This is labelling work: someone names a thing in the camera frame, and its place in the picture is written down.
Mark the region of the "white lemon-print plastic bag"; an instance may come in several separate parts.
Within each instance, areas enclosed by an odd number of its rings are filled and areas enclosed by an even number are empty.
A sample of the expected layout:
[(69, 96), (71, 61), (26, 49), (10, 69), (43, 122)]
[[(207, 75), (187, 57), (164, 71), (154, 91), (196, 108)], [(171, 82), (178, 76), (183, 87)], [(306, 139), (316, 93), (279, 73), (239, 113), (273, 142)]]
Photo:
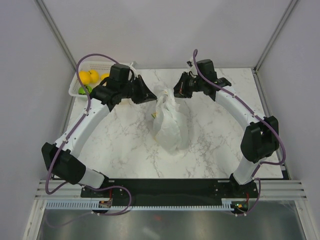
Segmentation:
[(155, 142), (167, 153), (177, 155), (189, 147), (189, 111), (174, 90), (164, 85), (154, 87), (155, 101), (147, 104), (145, 119)]

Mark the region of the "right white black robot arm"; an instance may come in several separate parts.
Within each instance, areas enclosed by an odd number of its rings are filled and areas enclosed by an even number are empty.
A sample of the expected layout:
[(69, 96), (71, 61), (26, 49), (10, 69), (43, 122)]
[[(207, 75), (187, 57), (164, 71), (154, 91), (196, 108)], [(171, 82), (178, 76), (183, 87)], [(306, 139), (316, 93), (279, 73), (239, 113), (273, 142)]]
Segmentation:
[(279, 122), (274, 116), (266, 117), (243, 105), (231, 82), (217, 76), (212, 60), (196, 63), (189, 60), (187, 65), (188, 71), (182, 73), (173, 88), (174, 96), (190, 99), (193, 93), (202, 92), (225, 108), (244, 131), (240, 144), (242, 159), (230, 176), (232, 182), (228, 185), (232, 196), (241, 197), (247, 191), (246, 184), (253, 180), (258, 165), (279, 148), (276, 138)]

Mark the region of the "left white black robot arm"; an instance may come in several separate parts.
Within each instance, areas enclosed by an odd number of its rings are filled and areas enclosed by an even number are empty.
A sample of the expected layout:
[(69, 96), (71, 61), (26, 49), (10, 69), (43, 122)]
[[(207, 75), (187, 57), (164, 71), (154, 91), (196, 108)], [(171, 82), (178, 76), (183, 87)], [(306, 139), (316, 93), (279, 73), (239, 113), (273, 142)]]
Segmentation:
[(76, 122), (54, 143), (46, 142), (42, 146), (48, 173), (73, 185), (89, 186), (98, 197), (105, 197), (110, 190), (106, 177), (85, 166), (78, 157), (98, 124), (123, 99), (143, 104), (155, 101), (157, 97), (141, 75), (135, 75), (127, 65), (115, 63), (110, 68), (109, 77), (92, 89), (87, 106)]

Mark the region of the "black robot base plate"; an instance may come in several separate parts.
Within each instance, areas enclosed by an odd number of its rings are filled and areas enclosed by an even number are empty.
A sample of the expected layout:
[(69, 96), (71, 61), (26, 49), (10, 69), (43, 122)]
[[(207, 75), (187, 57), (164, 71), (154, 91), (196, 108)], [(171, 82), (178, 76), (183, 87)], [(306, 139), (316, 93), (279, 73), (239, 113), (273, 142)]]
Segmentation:
[(259, 187), (250, 181), (239, 185), (226, 178), (108, 178), (100, 191), (85, 187), (82, 198), (108, 198), (116, 206), (204, 206), (223, 199), (255, 199)]

